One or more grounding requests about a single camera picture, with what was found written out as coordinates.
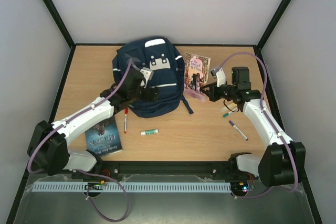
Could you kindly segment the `navy blue student backpack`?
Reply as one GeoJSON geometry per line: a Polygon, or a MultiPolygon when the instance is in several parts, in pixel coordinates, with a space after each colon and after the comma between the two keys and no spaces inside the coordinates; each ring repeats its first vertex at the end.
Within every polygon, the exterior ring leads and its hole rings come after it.
{"type": "Polygon", "coordinates": [[[139,68],[153,70],[147,87],[158,87],[156,101],[166,101],[166,106],[150,106],[150,102],[137,101],[129,105],[140,118],[154,118],[174,111],[183,102],[189,114],[193,110],[183,95],[185,63],[177,48],[165,37],[153,36],[129,42],[117,50],[112,60],[113,77],[120,81],[129,60],[139,68]]]}

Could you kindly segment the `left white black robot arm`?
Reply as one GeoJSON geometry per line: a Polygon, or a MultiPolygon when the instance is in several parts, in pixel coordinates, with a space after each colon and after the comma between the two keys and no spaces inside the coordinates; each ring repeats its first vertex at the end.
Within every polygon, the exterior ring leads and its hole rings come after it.
{"type": "Polygon", "coordinates": [[[158,89],[148,87],[153,70],[131,68],[124,73],[120,82],[102,91],[89,105],[58,121],[41,121],[34,129],[27,154],[30,159],[27,169],[34,173],[32,164],[39,166],[38,172],[55,175],[63,170],[91,171],[99,157],[91,151],[71,151],[69,146],[79,135],[113,117],[140,99],[154,101],[158,89]]]}

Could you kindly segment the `pink purple paperback book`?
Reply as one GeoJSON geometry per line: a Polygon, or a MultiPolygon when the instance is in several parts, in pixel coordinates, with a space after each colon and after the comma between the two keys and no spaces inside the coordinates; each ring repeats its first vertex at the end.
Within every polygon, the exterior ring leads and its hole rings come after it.
{"type": "Polygon", "coordinates": [[[205,102],[205,94],[201,92],[201,87],[207,84],[211,59],[187,52],[184,62],[184,92],[205,102]]]}

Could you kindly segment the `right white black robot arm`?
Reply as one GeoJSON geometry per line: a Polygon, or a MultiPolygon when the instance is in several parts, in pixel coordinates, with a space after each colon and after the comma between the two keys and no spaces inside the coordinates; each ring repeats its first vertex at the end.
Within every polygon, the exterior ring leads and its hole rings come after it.
{"type": "Polygon", "coordinates": [[[210,101],[233,101],[237,108],[253,124],[260,136],[265,152],[261,158],[251,153],[231,155],[229,172],[239,178],[246,172],[260,178],[266,187],[301,182],[306,149],[301,142],[294,142],[270,113],[259,90],[253,90],[247,67],[232,68],[232,82],[228,84],[223,69],[212,70],[216,82],[201,87],[210,101]]]}

